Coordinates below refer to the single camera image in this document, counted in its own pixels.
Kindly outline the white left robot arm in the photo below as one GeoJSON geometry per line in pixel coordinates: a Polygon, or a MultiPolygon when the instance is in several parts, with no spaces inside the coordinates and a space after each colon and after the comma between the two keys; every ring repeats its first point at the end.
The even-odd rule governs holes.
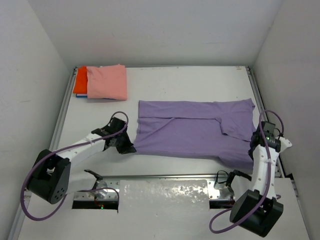
{"type": "Polygon", "coordinates": [[[112,147],[122,155],[135,153],[136,149],[127,134],[127,125],[127,122],[113,116],[107,125],[94,129],[76,142],[75,147],[57,153],[48,149],[41,151],[34,165],[43,158],[45,160],[32,172],[26,188],[52,205],[68,193],[91,190],[100,177],[91,170],[85,170],[85,174],[79,177],[71,176],[72,168],[112,147]]]}

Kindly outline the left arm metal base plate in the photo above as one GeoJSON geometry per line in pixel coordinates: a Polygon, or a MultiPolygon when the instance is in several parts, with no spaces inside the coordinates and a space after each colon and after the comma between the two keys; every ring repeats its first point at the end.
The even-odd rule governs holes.
{"type": "Polygon", "coordinates": [[[98,202],[117,201],[119,199],[119,181],[99,181],[91,190],[81,190],[75,193],[74,198],[89,199],[98,202]]]}

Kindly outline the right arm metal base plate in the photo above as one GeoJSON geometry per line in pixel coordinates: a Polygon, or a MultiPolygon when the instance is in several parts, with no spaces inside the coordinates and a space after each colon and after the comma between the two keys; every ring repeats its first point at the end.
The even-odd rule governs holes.
{"type": "Polygon", "coordinates": [[[234,191],[224,183],[217,183],[214,180],[207,181],[207,192],[210,200],[213,201],[233,201],[234,191]]]}

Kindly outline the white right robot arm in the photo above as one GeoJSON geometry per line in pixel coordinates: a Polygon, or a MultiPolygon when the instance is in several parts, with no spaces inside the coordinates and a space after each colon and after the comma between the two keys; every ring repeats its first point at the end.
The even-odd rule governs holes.
{"type": "Polygon", "coordinates": [[[248,154],[253,161],[252,175],[239,170],[229,173],[223,184],[232,190],[235,177],[249,181],[246,189],[234,204],[215,215],[209,222],[209,229],[214,234],[222,234],[236,227],[246,229],[262,238],[266,237],[284,211],[279,196],[275,191],[275,168],[279,154],[292,147],[292,143],[281,131],[274,136],[276,125],[269,121],[261,121],[251,136],[248,154]],[[213,229],[213,221],[222,214],[229,212],[230,226],[213,229]]]}

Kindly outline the purple t-shirt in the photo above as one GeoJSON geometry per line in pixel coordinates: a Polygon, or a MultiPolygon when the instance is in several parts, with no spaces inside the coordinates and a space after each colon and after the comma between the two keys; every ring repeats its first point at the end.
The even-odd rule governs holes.
{"type": "Polygon", "coordinates": [[[218,159],[225,166],[250,170],[254,109],[250,98],[224,102],[140,100],[134,146],[142,155],[218,159]]]}

